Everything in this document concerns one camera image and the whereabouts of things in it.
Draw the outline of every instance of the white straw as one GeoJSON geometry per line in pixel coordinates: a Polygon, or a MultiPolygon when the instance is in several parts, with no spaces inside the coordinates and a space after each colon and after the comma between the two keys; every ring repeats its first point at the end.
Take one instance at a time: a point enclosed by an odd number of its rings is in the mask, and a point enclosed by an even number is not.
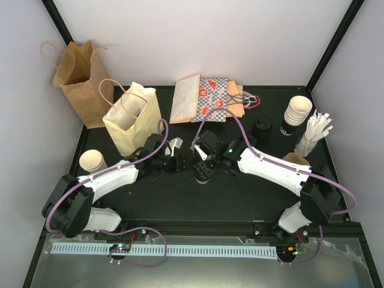
{"type": "Polygon", "coordinates": [[[300,154],[303,157],[308,156],[317,145],[317,142],[329,134],[329,131],[333,126],[325,128],[332,121],[332,119],[329,119],[328,117],[328,113],[322,115],[321,113],[318,113],[317,110],[314,111],[313,116],[311,116],[307,122],[307,129],[304,135],[296,145],[295,152],[297,154],[300,154]]]}

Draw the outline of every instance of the black paper cup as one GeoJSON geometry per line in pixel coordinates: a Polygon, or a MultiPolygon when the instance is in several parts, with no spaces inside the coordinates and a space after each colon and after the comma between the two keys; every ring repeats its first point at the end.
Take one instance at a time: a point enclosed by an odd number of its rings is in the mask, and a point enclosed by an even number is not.
{"type": "Polygon", "coordinates": [[[292,133],[298,128],[299,126],[293,126],[287,123],[285,119],[283,119],[283,123],[281,123],[280,131],[285,135],[285,136],[291,136],[292,133]]]}

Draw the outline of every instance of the black corner post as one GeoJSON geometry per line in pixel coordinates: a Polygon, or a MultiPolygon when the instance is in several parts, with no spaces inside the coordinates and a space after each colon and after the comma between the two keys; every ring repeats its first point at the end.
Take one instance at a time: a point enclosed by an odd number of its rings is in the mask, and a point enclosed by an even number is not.
{"type": "Polygon", "coordinates": [[[335,53],[338,45],[341,42],[341,39],[343,39],[345,33],[347,32],[349,26],[351,25],[352,21],[354,20],[363,3],[364,0],[352,0],[347,12],[345,13],[334,36],[332,37],[331,42],[329,42],[328,47],[326,48],[320,62],[318,63],[314,73],[311,76],[310,81],[307,84],[306,88],[309,92],[313,90],[317,81],[319,81],[321,75],[325,70],[325,67],[327,66],[329,60],[331,60],[333,54],[335,53]]]}
{"type": "Polygon", "coordinates": [[[61,37],[63,38],[66,45],[68,45],[70,42],[73,42],[73,38],[67,26],[65,25],[64,20],[62,19],[54,1],[53,0],[41,0],[41,1],[44,4],[46,10],[48,11],[49,16],[52,18],[56,28],[61,34],[61,37]]]}

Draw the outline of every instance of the bag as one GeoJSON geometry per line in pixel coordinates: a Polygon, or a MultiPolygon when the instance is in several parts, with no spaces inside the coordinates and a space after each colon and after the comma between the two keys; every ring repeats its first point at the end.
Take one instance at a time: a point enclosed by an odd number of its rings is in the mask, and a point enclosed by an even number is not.
{"type": "Polygon", "coordinates": [[[103,98],[101,84],[106,80],[116,82],[124,93],[115,104],[105,98],[112,107],[103,117],[103,121],[120,154],[129,156],[137,148],[144,146],[151,134],[163,130],[163,125],[159,126],[161,113],[156,89],[144,88],[132,82],[132,86],[126,91],[119,82],[104,79],[99,85],[103,98]]]}
{"type": "MultiPolygon", "coordinates": [[[[40,44],[41,55],[57,68],[53,85],[62,89],[88,129],[104,127],[103,116],[109,109],[98,91],[100,82],[109,77],[96,53],[101,49],[107,50],[107,48],[101,47],[94,51],[91,41],[80,47],[71,42],[62,54],[51,42],[46,41],[40,44]],[[43,53],[42,48],[45,44],[50,44],[62,55],[58,66],[43,53]]],[[[102,92],[105,99],[113,101],[111,83],[104,85],[102,92]]]]}
{"type": "MultiPolygon", "coordinates": [[[[169,124],[202,121],[214,108],[223,107],[242,117],[244,106],[236,103],[228,94],[237,95],[236,82],[226,78],[201,79],[200,74],[176,82],[169,124]]],[[[231,114],[224,111],[213,113],[207,121],[225,122],[231,114]]]]}

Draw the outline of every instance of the stacked paper cups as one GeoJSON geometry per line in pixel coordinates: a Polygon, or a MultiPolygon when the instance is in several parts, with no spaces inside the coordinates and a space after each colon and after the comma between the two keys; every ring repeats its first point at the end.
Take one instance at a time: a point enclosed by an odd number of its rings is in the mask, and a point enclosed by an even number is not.
{"type": "Polygon", "coordinates": [[[294,96],[284,113],[284,120],[280,131],[286,135],[292,135],[296,128],[302,124],[311,112],[312,102],[305,96],[294,96]]]}

